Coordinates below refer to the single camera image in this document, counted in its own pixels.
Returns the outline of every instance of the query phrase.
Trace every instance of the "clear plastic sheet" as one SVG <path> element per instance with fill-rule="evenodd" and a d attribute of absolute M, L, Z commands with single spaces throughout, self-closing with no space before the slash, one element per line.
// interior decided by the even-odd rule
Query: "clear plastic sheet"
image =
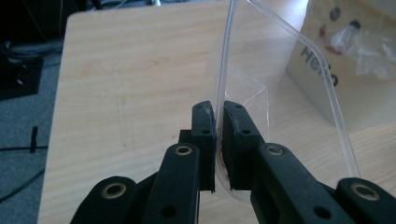
<path fill-rule="evenodd" d="M 305 48 L 312 74 L 322 77 L 312 86 L 323 107 L 332 111 L 324 118 L 301 91 L 306 78 L 290 75 L 291 54 Z M 243 105 L 266 142 L 288 147 L 314 177 L 331 187 L 347 176 L 360 176 L 328 65 L 318 48 L 280 19 L 260 0 L 232 0 L 224 34 L 215 44 L 206 69 L 204 98 L 214 106 L 219 143 L 224 100 Z M 239 201 L 248 192 L 230 189 L 227 170 L 217 151 L 216 173 L 221 185 Z"/>

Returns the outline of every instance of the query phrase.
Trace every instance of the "light wood surface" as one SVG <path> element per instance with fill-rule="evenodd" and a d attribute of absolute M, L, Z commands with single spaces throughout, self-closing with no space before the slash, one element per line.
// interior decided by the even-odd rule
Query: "light wood surface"
<path fill-rule="evenodd" d="M 306 0 L 268 5 L 294 27 L 303 24 Z M 191 127 L 191 107 L 203 100 L 206 62 L 227 10 L 228 2 L 219 1 L 69 18 L 39 223 L 70 222 L 104 178 L 139 182 L 158 171 L 179 130 Z M 379 184 L 395 194 L 395 179 L 389 172 Z M 199 220 L 257 223 L 250 206 L 221 190 L 201 194 Z"/>

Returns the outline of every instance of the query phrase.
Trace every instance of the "black equipment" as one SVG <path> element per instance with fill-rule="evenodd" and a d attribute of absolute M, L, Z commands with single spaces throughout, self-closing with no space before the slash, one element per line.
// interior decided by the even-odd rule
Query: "black equipment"
<path fill-rule="evenodd" d="M 160 170 L 140 183 L 120 176 L 99 182 L 71 223 L 197 223 L 201 190 L 215 190 L 216 129 L 212 106 L 192 108 Z M 396 223 L 396 199 L 378 185 L 345 178 L 319 183 L 291 151 L 266 143 L 244 107 L 225 102 L 221 153 L 232 189 L 251 190 L 260 223 Z"/>

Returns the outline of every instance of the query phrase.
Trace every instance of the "transparent plastic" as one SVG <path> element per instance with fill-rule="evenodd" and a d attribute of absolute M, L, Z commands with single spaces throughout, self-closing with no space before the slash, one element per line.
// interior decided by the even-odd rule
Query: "transparent plastic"
<path fill-rule="evenodd" d="M 303 54 L 297 52 L 298 45 L 306 47 Z M 288 64 L 298 54 L 318 61 L 318 69 L 309 76 L 322 77 L 322 85 L 312 88 L 332 111 L 332 120 L 301 91 L 309 83 L 290 75 Z M 214 107 L 219 135 L 216 174 L 239 201 L 247 202 L 249 194 L 230 189 L 219 147 L 225 100 L 243 105 L 264 140 L 288 147 L 318 181 L 335 187 L 343 177 L 360 176 L 323 55 L 264 2 L 230 2 L 225 32 L 213 48 L 205 75 L 204 98 Z"/>
<path fill-rule="evenodd" d="M 332 46 L 356 61 L 356 75 L 396 79 L 396 42 L 383 35 L 360 32 L 348 25 L 332 37 Z"/>

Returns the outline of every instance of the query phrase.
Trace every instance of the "floor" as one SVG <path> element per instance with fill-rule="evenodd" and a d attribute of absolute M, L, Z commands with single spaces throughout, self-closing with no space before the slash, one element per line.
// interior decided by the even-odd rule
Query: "floor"
<path fill-rule="evenodd" d="M 162 5 L 175 2 L 180 1 L 166 0 Z M 104 4 L 104 9 L 117 5 Z M 121 7 L 143 5 L 144 1 L 132 0 Z M 0 222 L 4 224 L 37 223 L 62 53 L 44 59 L 38 94 L 0 101 Z M 31 152 L 34 127 L 37 150 Z"/>

